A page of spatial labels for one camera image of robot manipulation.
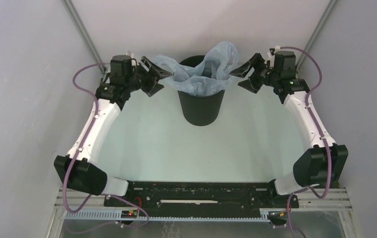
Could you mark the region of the light blue plastic trash bag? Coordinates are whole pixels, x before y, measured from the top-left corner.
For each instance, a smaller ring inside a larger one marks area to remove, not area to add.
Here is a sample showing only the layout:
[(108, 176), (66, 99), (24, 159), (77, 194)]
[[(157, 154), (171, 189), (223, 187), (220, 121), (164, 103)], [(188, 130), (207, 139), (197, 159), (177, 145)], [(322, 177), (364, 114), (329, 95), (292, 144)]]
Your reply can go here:
[(235, 79), (229, 73), (238, 62), (239, 53), (231, 42), (220, 42), (194, 66), (185, 66), (163, 55), (153, 58), (154, 64), (172, 72), (172, 76), (164, 79), (169, 86), (196, 97), (212, 96), (226, 90)]

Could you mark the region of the black cylindrical trash bin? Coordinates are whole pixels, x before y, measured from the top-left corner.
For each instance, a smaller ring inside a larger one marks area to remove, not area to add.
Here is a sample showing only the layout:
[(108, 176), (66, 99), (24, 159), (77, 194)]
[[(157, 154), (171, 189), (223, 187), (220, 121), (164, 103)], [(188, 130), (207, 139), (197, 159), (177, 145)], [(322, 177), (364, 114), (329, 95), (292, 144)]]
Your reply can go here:
[(207, 77), (212, 76), (216, 69), (216, 63), (206, 61), (203, 71), (194, 78), (193, 89), (188, 93), (177, 91), (183, 116), (192, 125), (206, 126), (213, 123), (218, 117), (225, 90), (219, 89), (210, 93), (206, 89), (205, 81)]

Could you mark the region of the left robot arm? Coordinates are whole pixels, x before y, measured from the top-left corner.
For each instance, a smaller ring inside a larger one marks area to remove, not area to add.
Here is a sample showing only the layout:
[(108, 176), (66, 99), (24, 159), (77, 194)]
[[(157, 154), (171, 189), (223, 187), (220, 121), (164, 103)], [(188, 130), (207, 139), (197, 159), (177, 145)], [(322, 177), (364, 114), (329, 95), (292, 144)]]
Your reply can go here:
[(107, 81), (95, 93), (84, 89), (94, 100), (88, 120), (74, 145), (64, 156), (57, 156), (54, 167), (64, 188), (91, 195), (112, 194), (122, 206), (130, 206), (135, 193), (129, 182), (108, 175), (97, 167), (99, 154), (107, 133), (122, 111), (131, 93), (141, 90), (151, 97), (164, 88), (160, 80), (171, 77), (169, 72), (146, 57), (113, 56)]

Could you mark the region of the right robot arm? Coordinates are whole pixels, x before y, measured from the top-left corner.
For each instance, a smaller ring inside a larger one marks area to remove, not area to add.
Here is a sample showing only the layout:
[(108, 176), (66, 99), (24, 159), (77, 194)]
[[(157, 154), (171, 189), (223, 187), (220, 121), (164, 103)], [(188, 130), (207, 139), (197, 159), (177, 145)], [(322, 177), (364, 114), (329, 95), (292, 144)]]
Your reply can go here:
[(273, 190), (267, 192), (266, 200), (272, 207), (281, 206), (288, 194), (319, 185), (325, 186), (321, 194), (325, 197), (331, 185), (338, 182), (348, 157), (347, 147), (333, 139), (316, 112), (312, 89), (297, 75), (295, 50), (271, 48), (268, 59), (255, 53), (230, 72), (242, 78), (238, 85), (252, 93), (258, 93), (264, 85), (273, 88), (299, 128), (305, 152), (294, 163), (291, 173), (271, 182)]

